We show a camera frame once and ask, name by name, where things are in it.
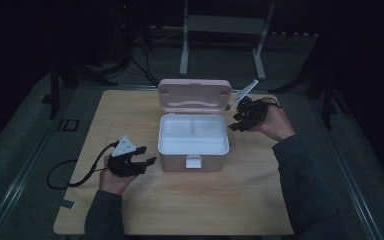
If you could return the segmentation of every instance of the sleeve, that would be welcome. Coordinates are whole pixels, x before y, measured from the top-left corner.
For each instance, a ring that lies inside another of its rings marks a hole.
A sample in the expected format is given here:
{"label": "sleeve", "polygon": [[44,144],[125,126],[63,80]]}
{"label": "sleeve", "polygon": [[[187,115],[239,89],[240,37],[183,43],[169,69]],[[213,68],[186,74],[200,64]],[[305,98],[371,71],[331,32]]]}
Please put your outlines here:
{"label": "sleeve", "polygon": [[124,239],[122,197],[98,190],[85,221],[84,240]]}
{"label": "sleeve", "polygon": [[314,161],[297,135],[273,147],[280,183],[295,236],[299,239],[349,239],[343,214],[329,186],[313,168]]}

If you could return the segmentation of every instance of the hand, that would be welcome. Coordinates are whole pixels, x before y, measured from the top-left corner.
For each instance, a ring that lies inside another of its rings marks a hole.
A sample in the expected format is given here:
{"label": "hand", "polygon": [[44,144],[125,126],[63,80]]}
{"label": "hand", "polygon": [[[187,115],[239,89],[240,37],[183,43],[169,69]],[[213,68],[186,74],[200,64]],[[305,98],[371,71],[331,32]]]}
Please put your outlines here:
{"label": "hand", "polygon": [[267,116],[263,123],[251,128],[249,131],[259,131],[267,135],[267,137],[281,141],[285,138],[295,135],[295,130],[289,123],[283,109],[276,106],[269,105],[267,110]]}
{"label": "hand", "polygon": [[[108,159],[110,156],[106,156],[105,167],[107,167]],[[101,171],[100,179],[99,179],[99,189],[102,191],[122,195],[124,190],[126,190],[127,186],[137,177],[129,176],[129,177],[119,177],[113,174],[109,169],[105,169]]]}

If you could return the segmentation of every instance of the wooden table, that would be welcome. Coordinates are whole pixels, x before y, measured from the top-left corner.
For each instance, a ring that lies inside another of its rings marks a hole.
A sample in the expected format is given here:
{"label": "wooden table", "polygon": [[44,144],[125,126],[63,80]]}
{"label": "wooden table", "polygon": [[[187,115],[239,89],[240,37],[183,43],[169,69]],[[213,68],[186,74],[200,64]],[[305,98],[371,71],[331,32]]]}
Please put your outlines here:
{"label": "wooden table", "polygon": [[[262,95],[250,96],[253,99]],[[99,103],[71,182],[89,171],[99,152],[127,135],[147,146],[133,161],[157,156],[123,195],[126,234],[132,235],[282,235],[292,228],[283,200],[278,164],[263,134],[228,129],[230,151],[220,172],[164,172],[157,150],[164,113],[156,91],[108,90]],[[224,112],[227,124],[234,111]],[[69,188],[55,220],[58,234],[83,234],[87,211],[98,189],[95,173],[82,186]]]}

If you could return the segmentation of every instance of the metal stand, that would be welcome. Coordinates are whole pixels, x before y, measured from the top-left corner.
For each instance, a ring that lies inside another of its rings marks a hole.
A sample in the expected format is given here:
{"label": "metal stand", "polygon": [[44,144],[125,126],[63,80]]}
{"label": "metal stand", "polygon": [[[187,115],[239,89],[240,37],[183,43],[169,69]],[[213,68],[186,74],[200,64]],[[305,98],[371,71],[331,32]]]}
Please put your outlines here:
{"label": "metal stand", "polygon": [[223,33],[242,33],[242,34],[259,34],[260,41],[258,46],[252,50],[254,64],[259,80],[264,80],[266,74],[264,72],[263,63],[261,61],[261,50],[270,25],[275,4],[271,4],[267,12],[266,18],[239,18],[239,17],[219,17],[204,15],[189,15],[188,0],[185,0],[184,18],[183,18],[183,48],[180,59],[180,75],[186,76],[188,72],[189,58],[189,31],[205,31],[205,32],[223,32]]}

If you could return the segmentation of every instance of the lunch box lid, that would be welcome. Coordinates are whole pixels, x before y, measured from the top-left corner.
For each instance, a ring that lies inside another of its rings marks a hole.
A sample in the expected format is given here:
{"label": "lunch box lid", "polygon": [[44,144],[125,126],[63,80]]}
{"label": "lunch box lid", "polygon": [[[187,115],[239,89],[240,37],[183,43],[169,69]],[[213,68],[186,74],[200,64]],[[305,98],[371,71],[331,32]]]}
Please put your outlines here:
{"label": "lunch box lid", "polygon": [[169,113],[220,113],[225,111],[232,87],[226,80],[163,79],[158,95]]}

